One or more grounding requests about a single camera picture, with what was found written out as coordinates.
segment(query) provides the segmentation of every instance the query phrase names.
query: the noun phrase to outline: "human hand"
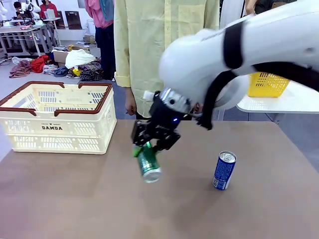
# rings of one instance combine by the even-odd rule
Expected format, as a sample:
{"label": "human hand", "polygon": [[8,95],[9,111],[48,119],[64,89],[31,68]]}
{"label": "human hand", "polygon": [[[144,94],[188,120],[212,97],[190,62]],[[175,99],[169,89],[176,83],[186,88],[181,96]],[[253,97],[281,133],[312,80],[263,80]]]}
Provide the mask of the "human hand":
{"label": "human hand", "polygon": [[247,15],[250,15],[250,14],[256,15],[256,13],[255,13],[255,5],[248,4],[247,7],[246,7],[246,12],[247,12]]}
{"label": "human hand", "polygon": [[131,87],[125,88],[125,94],[126,94],[125,108],[126,108],[129,115],[131,115],[131,116],[135,115],[136,114],[136,102],[135,102]]}
{"label": "human hand", "polygon": [[203,105],[196,103],[193,110],[194,110],[194,114],[200,114],[203,111]]}

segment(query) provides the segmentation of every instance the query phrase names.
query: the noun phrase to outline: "robotic arm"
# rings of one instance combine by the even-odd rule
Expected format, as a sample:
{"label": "robotic arm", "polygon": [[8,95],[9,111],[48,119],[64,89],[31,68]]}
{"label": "robotic arm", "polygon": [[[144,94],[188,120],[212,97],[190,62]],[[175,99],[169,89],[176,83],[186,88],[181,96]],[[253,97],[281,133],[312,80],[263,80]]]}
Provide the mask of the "robotic arm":
{"label": "robotic arm", "polygon": [[7,9],[3,6],[2,1],[0,1],[0,20],[3,23],[3,26],[10,26],[10,23],[7,21],[7,16],[5,15],[8,12]]}
{"label": "robotic arm", "polygon": [[212,129],[214,108],[234,107],[247,93],[248,74],[267,72],[319,91],[319,2],[299,0],[219,31],[182,37],[164,52],[147,123],[137,121],[133,143],[157,139],[156,151],[170,149],[176,128],[196,103],[204,104],[198,125]]}
{"label": "robotic arm", "polygon": [[40,15],[37,12],[41,12],[41,8],[38,6],[36,0],[27,0],[26,2],[22,3],[22,10],[23,11],[30,11],[33,15],[35,20],[40,19]]}

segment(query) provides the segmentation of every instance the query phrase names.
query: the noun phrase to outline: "plastic basket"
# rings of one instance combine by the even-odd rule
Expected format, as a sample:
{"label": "plastic basket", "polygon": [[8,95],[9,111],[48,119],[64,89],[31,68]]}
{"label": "plastic basket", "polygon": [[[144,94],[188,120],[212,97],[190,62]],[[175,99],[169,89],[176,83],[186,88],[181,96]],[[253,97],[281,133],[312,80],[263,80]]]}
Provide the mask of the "plastic basket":
{"label": "plastic basket", "polygon": [[19,152],[104,154],[115,124],[112,84],[28,82],[0,101]]}
{"label": "plastic basket", "polygon": [[269,73],[257,72],[250,75],[250,97],[279,97],[282,95],[289,80]]}

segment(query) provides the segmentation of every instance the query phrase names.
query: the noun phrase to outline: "pile of clothes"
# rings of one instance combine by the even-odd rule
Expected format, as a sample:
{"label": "pile of clothes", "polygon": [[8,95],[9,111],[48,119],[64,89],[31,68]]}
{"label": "pile of clothes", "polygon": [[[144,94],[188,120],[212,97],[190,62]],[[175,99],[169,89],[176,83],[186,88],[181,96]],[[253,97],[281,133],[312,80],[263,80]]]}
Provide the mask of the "pile of clothes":
{"label": "pile of clothes", "polygon": [[10,71],[10,78],[25,77],[32,71],[31,64],[28,60],[20,60]]}
{"label": "pile of clothes", "polygon": [[54,70],[57,69],[57,67],[53,65],[53,61],[47,55],[39,56],[34,60],[30,58],[23,59],[14,57],[12,62],[15,66],[10,71],[10,78],[25,77],[29,75],[30,72],[43,72],[44,74],[52,75]]}
{"label": "pile of clothes", "polygon": [[87,53],[83,49],[70,51],[65,59],[65,66],[57,67],[49,56],[39,56],[37,59],[15,58],[17,64],[12,70],[10,78],[24,77],[30,72],[68,77],[81,81],[100,81],[103,78],[103,69],[100,59]]}
{"label": "pile of clothes", "polygon": [[69,52],[65,66],[58,68],[54,76],[67,76],[81,81],[100,81],[103,78],[103,70],[100,59],[80,49]]}

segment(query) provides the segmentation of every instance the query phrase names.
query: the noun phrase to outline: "white basket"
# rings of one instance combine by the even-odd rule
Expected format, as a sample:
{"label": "white basket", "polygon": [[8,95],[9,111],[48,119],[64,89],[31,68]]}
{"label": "white basket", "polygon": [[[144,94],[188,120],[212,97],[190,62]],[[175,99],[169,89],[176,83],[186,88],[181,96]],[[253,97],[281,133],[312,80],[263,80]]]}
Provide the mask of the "white basket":
{"label": "white basket", "polygon": [[112,84],[28,82],[0,101],[19,152],[104,154],[115,124]]}

